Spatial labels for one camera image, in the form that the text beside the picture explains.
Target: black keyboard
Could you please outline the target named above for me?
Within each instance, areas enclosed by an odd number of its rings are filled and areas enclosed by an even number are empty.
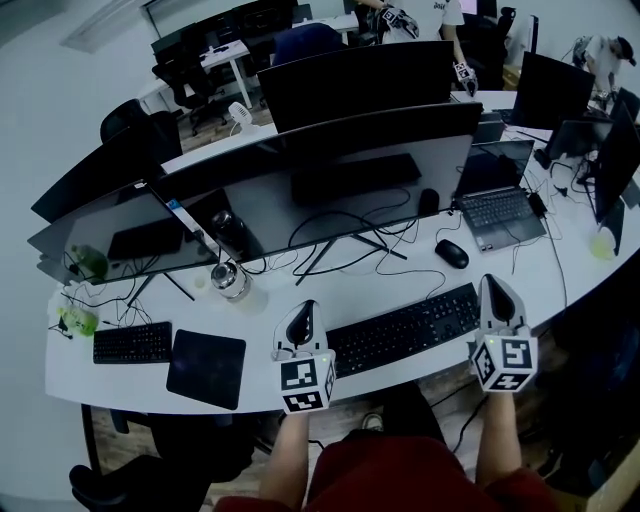
[[[406,308],[327,333],[338,378],[366,372],[428,350],[477,329],[472,284]]]
[[[502,118],[502,122],[504,124],[510,124],[511,123],[511,116],[513,115],[513,109],[511,109],[511,108],[496,109],[496,110],[492,110],[492,112],[494,112],[496,114],[500,114],[500,117]]]
[[[107,329],[93,335],[96,364],[166,363],[171,361],[171,322]]]
[[[480,228],[526,219],[534,215],[527,196],[521,189],[506,190],[488,196],[458,199],[469,223]]]

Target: red shirt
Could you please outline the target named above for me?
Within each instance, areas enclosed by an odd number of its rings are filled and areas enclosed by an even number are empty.
[[[234,497],[222,498],[215,510],[289,512],[273,501]],[[527,469],[482,490],[442,443],[379,437],[328,446],[318,459],[304,510],[544,512],[556,507],[542,479]]]

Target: laptop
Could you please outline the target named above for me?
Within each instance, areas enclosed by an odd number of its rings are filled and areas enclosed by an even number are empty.
[[[455,201],[482,252],[546,234],[519,186],[533,144],[514,141],[471,146]]]

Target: laptop screen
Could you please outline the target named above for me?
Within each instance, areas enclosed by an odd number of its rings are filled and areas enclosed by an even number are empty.
[[[518,186],[532,151],[529,140],[471,146],[456,197]]]

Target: black hair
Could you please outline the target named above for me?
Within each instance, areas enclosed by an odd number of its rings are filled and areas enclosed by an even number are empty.
[[[618,37],[618,42],[620,43],[620,47],[622,48],[622,58],[628,60],[634,66],[636,65],[636,61],[633,58],[633,47],[624,37]]]

